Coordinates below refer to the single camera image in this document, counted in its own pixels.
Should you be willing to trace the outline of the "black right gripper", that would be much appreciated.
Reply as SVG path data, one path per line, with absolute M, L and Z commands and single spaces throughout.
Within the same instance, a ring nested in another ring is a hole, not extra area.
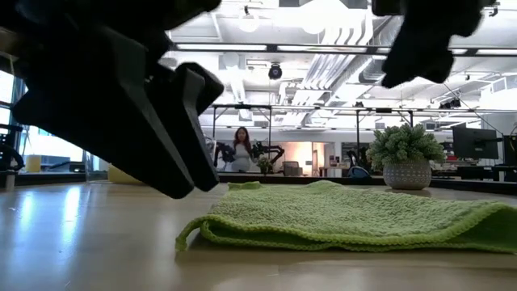
M 483 10 L 495 8 L 496 0 L 372 0 L 377 16 L 401 16 L 402 25 L 382 65 L 381 85 L 393 88 L 421 74 L 443 83 L 454 56 L 447 50 L 453 36 L 469 37 L 484 17 Z M 426 60 L 428 50 L 439 50 Z

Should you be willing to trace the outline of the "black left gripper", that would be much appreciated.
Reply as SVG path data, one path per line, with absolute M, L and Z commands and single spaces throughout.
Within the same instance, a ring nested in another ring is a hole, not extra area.
M 158 60 L 170 48 L 165 15 L 79 21 L 64 15 L 49 25 L 0 15 L 0 70 L 25 81 L 13 107 L 34 125 L 113 164 L 173 199 L 194 188 L 144 89 L 172 82 Z

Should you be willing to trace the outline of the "yellow microfiber towel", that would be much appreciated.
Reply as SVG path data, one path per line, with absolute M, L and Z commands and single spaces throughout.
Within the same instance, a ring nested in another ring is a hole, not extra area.
M 117 184 L 144 185 L 140 180 L 135 179 L 112 164 L 108 165 L 107 179 L 109 182 Z

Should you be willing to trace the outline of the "light green microfiber towel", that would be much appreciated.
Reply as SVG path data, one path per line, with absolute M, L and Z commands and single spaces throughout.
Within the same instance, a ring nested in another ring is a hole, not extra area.
M 177 251 L 187 249 L 193 230 L 213 243 L 238 247 L 517 254 L 517 207 L 496 200 L 441 200 L 349 188 L 328 180 L 230 183 L 207 214 L 184 227 L 176 238 Z

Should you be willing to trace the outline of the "clear plastic basket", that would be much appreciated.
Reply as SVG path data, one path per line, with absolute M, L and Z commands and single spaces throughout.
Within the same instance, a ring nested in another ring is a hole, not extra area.
M 107 180 L 108 163 L 88 151 L 83 151 L 86 182 Z

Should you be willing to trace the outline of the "person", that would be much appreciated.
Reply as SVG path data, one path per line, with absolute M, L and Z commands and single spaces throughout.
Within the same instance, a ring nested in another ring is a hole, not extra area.
M 233 148 L 235 151 L 232 162 L 232 170 L 236 172 L 247 172 L 251 163 L 255 162 L 252 155 L 250 137 L 245 127 L 240 127 L 234 134 Z

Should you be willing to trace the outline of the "large glass window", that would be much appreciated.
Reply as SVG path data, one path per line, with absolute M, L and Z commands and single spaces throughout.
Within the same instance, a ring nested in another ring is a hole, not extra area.
M 28 91 L 20 78 L 0 70 L 0 124 L 18 125 L 10 107 Z M 22 125 L 16 134 L 15 149 L 24 159 L 28 155 L 42 157 L 41 170 L 60 162 L 83 162 L 83 149 L 32 125 Z

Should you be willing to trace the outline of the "large black computer monitor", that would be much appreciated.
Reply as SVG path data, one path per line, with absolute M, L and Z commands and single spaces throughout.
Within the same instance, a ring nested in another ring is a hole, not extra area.
M 498 159 L 498 143 L 495 130 L 453 127 L 453 151 L 458 158 Z

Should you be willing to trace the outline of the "yellow bin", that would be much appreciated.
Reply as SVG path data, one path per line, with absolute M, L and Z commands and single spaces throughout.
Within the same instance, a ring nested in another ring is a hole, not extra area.
M 41 171 L 42 157 L 40 155 L 28 155 L 25 162 L 25 171 L 29 173 L 37 173 Z

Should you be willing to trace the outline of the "artificial potted plant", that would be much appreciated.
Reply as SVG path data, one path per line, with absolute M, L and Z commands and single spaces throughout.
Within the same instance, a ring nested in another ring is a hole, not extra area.
M 396 190 L 422 190 L 431 183 L 431 163 L 445 160 L 443 146 L 420 125 L 392 126 L 374 132 L 366 155 L 372 169 Z

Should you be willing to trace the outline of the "black office chair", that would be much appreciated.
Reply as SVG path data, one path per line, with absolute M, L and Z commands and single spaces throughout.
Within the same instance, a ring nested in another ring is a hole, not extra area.
M 0 188 L 11 192 L 15 188 L 15 179 L 25 167 L 23 157 L 15 149 L 16 134 L 23 128 L 18 125 L 0 124 L 0 129 L 7 133 L 0 133 Z

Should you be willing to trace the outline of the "black aluminium table frame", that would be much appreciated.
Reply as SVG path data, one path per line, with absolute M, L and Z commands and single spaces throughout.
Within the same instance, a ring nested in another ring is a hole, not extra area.
M 245 183 L 259 181 L 260 183 L 277 184 L 308 184 L 323 180 L 325 177 L 293 177 L 293 176 L 263 176 L 263 175 L 220 175 L 221 183 Z M 335 183 L 342 185 L 363 185 L 363 186 L 385 186 L 382 178 L 373 177 L 370 179 L 353 178 L 327 178 Z M 22 173 L 15 176 L 15 186 L 32 186 L 55 183 L 84 183 L 86 175 L 84 173 Z M 458 179 L 433 179 L 430 183 L 431 188 L 443 188 L 468 192 L 484 192 L 491 194 L 501 194 L 517 196 L 517 183 L 493 182 L 479 180 L 458 180 Z

